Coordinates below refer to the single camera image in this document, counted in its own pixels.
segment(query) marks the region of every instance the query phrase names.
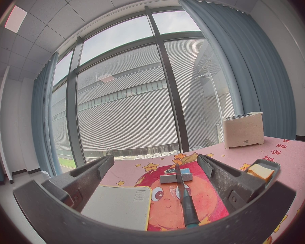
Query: pink tablecloth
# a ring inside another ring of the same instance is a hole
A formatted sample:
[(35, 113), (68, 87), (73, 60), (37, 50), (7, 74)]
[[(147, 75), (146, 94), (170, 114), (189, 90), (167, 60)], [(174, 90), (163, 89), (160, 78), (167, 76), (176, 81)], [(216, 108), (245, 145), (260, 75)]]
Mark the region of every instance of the pink tablecloth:
[[(294, 189), (296, 197), (287, 215), (269, 237), (267, 243), (273, 242), (284, 232), (305, 201), (305, 142), (264, 137), (264, 144), (262, 145), (225, 149), (223, 143), (221, 143), (185, 154), (191, 155), (194, 152), (208, 155), (237, 169), (247, 168), (256, 159), (272, 160), (281, 165), (277, 180)], [(101, 185), (134, 186), (138, 178), (146, 172), (140, 168), (148, 163), (156, 163), (157, 159), (160, 166), (170, 165), (173, 163), (174, 156), (141, 159), (140, 161), (116, 161), (103, 178)], [(129, 172), (127, 167), (134, 166), (136, 162), (138, 164), (142, 163), (136, 167), (139, 169), (131, 169), (131, 172)]]

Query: curtain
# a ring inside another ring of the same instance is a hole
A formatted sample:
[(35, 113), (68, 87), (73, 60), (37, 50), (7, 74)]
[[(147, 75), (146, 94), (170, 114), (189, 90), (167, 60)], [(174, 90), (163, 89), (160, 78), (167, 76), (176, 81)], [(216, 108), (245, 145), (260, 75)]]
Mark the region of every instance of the curtain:
[(289, 77), (261, 27), (250, 15), (228, 6), (196, 0), (179, 3), (206, 39), (212, 35), (217, 40), (227, 58), (230, 67), (224, 68), (224, 75), (234, 108), (238, 101), (237, 94), (232, 95), (235, 82), (228, 75), (235, 77), (244, 113), (263, 112), (265, 136), (295, 139), (296, 110)]
[(34, 81), (32, 97), (32, 132), (36, 156), (41, 170), (51, 177), (62, 174), (52, 128), (52, 82), (58, 53), (56, 52)]

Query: toaster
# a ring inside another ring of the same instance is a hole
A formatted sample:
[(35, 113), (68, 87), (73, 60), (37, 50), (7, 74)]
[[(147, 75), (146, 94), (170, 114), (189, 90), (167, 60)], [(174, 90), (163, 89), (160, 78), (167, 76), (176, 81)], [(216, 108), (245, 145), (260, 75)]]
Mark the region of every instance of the toaster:
[(222, 121), (225, 148), (263, 144), (262, 112), (224, 117)]

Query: knife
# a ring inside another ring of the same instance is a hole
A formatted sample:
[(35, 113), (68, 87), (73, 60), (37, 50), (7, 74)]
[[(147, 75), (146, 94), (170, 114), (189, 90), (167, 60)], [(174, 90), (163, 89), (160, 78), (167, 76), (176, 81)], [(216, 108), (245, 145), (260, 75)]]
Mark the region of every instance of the knife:
[(185, 189), (179, 164), (175, 165), (175, 173), (177, 187), (179, 189), (179, 199), (183, 209), (184, 225), (186, 228), (197, 227), (199, 226), (200, 221), (195, 210), (192, 196), (190, 196), (188, 191)]

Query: cartoon eye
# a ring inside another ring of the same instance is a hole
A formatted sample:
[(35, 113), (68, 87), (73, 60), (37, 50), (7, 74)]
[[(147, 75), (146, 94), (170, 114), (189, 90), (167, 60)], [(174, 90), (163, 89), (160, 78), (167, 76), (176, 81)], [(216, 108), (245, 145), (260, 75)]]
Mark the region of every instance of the cartoon eye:
[[(188, 191), (189, 195), (191, 195), (191, 188), (187, 185), (184, 185), (185, 189)], [(176, 197), (179, 199), (179, 188), (176, 187)]]
[(159, 201), (164, 196), (164, 191), (161, 187), (156, 187), (151, 192), (151, 200)]

